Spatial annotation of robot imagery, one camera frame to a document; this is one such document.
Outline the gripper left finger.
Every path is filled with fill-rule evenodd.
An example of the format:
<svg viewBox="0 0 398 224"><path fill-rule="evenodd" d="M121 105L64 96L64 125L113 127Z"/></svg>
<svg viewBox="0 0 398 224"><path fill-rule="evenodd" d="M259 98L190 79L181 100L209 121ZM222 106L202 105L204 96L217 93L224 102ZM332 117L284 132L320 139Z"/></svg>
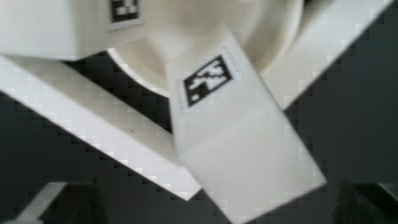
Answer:
<svg viewBox="0 0 398 224"><path fill-rule="evenodd" d="M50 182L7 224L106 224L97 181Z"/></svg>

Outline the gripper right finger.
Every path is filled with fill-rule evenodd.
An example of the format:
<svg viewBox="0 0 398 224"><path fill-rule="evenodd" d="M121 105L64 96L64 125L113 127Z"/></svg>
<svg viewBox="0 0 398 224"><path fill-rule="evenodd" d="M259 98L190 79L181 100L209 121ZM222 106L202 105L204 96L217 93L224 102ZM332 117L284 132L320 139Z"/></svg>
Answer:
<svg viewBox="0 0 398 224"><path fill-rule="evenodd" d="M341 182L334 224L398 224L398 183Z"/></svg>

